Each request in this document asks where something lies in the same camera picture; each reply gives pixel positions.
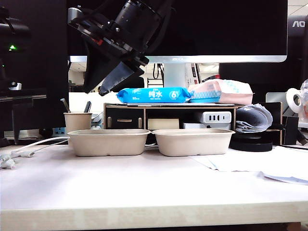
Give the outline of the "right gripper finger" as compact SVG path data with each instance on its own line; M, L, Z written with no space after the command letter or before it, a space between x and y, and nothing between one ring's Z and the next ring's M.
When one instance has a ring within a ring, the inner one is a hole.
M120 62L103 80L99 94L104 96L112 91L119 92L124 88L128 88L133 82L134 74L135 67Z
M89 93L116 68L121 62L122 54L104 40L101 45L86 37L84 41L87 51L87 68L83 89L85 93Z

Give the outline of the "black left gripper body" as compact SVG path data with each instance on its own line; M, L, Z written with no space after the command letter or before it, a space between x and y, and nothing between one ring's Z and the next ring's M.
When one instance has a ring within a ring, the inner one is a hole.
M46 88L22 89L22 84L18 82L0 83L0 101L11 102L23 99L44 99L47 95Z

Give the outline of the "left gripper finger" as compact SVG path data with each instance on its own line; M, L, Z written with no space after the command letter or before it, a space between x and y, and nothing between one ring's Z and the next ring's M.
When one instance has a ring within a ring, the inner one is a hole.
M12 105L12 127L13 127L13 135L14 135L14 144L19 143L19 133L20 133L20 125L18 114L21 110L21 104L15 103Z

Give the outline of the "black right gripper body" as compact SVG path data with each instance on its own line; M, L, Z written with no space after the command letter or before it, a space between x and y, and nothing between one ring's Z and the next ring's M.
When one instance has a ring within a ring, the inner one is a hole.
M101 45L109 43L122 54L121 62L135 67L141 73L141 66L149 60L144 56L148 42L154 34L153 13L120 13L115 20L100 13L71 13L69 25L77 29L82 38L90 38Z

